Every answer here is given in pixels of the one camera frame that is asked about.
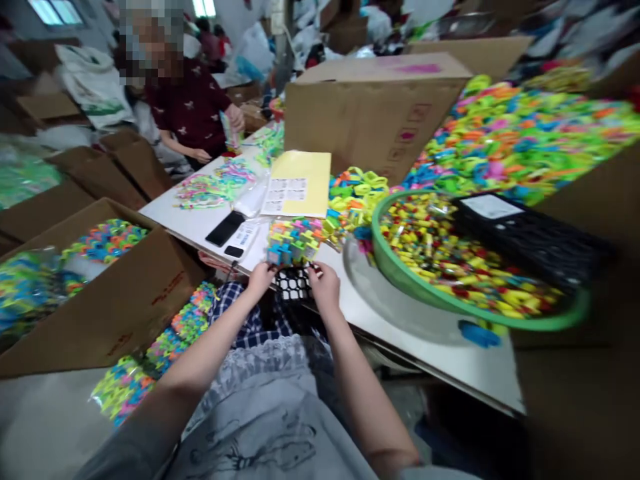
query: woman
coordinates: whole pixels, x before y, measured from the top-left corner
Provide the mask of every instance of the woman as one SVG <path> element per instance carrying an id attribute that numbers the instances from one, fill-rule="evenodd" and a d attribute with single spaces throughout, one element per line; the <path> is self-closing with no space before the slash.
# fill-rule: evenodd
<path id="1" fill-rule="evenodd" d="M 200 29 L 200 43 L 202 43 L 202 54 L 206 62 L 209 64 L 211 73 L 224 73 L 226 69 L 225 63 L 222 61 L 220 54 L 220 39 L 211 33 L 209 19 L 204 17 L 198 18 L 195 26 Z"/>
<path id="2" fill-rule="evenodd" d="M 199 170 L 227 150 L 220 112 L 240 132 L 244 130 L 242 110 L 220 90 L 206 66 L 182 54 L 175 27 L 168 28 L 166 35 L 161 20 L 144 10 L 128 11 L 127 21 L 125 31 L 139 45 L 143 64 L 152 72 L 146 75 L 145 93 L 160 138 Z"/>
<path id="3" fill-rule="evenodd" d="M 419 454 L 340 310 L 340 280 L 317 266 L 308 274 L 331 348 L 291 335 L 283 317 L 259 328 L 254 306 L 275 276 L 259 264 L 245 289 L 218 290 L 210 328 L 76 479 L 442 478 L 420 475 Z"/>

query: purple marking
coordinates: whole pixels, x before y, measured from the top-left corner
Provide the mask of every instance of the purple marking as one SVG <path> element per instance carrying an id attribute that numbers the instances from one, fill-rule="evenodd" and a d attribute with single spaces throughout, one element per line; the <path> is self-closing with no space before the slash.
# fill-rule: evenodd
<path id="1" fill-rule="evenodd" d="M 402 72 L 402 73 L 416 73 L 416 74 L 422 74 L 422 75 L 425 73 L 442 72 L 442 68 L 440 68 L 440 65 L 436 63 L 424 63 L 422 65 L 406 65 L 404 67 L 398 67 L 394 70 L 397 70 L 398 72 Z"/>

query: maroon shirt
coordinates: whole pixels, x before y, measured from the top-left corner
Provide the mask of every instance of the maroon shirt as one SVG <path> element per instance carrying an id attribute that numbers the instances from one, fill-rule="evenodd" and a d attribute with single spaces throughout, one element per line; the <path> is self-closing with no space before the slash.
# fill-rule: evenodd
<path id="1" fill-rule="evenodd" d="M 182 145 L 205 150 L 215 158 L 225 150 L 219 113 L 231 100 L 198 60 L 184 58 L 183 66 L 181 82 L 158 79 L 158 86 L 145 87 L 155 124 L 173 132 Z"/>

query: forearm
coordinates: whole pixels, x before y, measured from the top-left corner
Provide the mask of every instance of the forearm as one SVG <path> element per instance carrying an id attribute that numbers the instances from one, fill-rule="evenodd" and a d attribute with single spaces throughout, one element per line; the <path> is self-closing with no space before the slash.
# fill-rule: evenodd
<path id="1" fill-rule="evenodd" d="M 210 388 L 245 318 L 259 299 L 245 290 L 158 380 L 128 421 L 160 423 L 167 455 Z"/>
<path id="2" fill-rule="evenodd" d="M 186 155 L 188 157 L 193 156 L 193 149 L 185 147 L 178 140 L 172 138 L 171 133 L 168 130 L 160 130 L 160 138 L 168 148 L 174 152 L 178 152 L 180 155 Z"/>
<path id="3" fill-rule="evenodd" d="M 321 312 L 335 364 L 335 378 L 353 434 L 380 477 L 418 465 L 406 427 L 376 378 L 339 309 Z"/>

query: lace trim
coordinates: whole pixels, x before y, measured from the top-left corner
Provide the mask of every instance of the lace trim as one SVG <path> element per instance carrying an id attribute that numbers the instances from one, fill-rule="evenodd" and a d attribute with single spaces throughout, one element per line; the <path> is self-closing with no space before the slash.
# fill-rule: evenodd
<path id="1" fill-rule="evenodd" d="M 294 334 L 279 337 L 248 349 L 231 350 L 202 397 L 183 435 L 202 422 L 222 400 L 240 390 L 242 384 L 261 373 L 320 371 L 333 375 L 333 360 L 328 345 L 313 337 Z"/>

